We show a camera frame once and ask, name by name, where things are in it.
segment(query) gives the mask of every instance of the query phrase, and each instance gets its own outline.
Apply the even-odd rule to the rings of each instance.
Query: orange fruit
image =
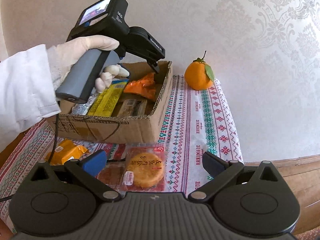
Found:
[[[205,90],[213,85],[214,75],[211,67],[203,60],[204,56],[194,60],[184,73],[187,84],[194,90]]]

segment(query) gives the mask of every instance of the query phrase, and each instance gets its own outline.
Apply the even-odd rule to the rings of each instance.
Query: white glove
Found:
[[[62,84],[73,64],[75,64],[87,50],[114,50],[118,48],[118,46],[119,42],[115,39],[102,35],[95,35],[90,37],[79,37],[48,49],[48,60],[54,90]]]
[[[120,65],[108,66],[100,77],[96,79],[96,90],[98,93],[102,93],[106,88],[110,87],[115,76],[128,77],[129,75],[130,73]]]

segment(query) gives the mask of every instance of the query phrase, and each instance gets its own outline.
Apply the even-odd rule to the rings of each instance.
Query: gray handle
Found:
[[[116,65],[119,61],[119,56],[114,51],[88,50],[72,66],[64,82],[56,90],[56,96],[70,102],[85,104],[103,67]]]

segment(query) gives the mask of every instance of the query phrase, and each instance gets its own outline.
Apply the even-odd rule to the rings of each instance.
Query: yellow snack package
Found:
[[[75,145],[69,139],[63,140],[55,149],[51,165],[63,165],[71,159],[79,159],[88,149],[82,145]],[[48,161],[51,152],[47,154],[45,160]]]
[[[110,117],[126,85],[127,82],[119,82],[112,84],[103,91],[91,107],[88,115]]]

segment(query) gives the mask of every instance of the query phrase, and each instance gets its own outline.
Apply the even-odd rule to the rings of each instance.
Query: damask wallpaper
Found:
[[[64,42],[96,1],[1,0],[9,54]],[[127,1],[126,22],[164,46],[175,73],[207,50],[245,161],[320,154],[320,0]]]

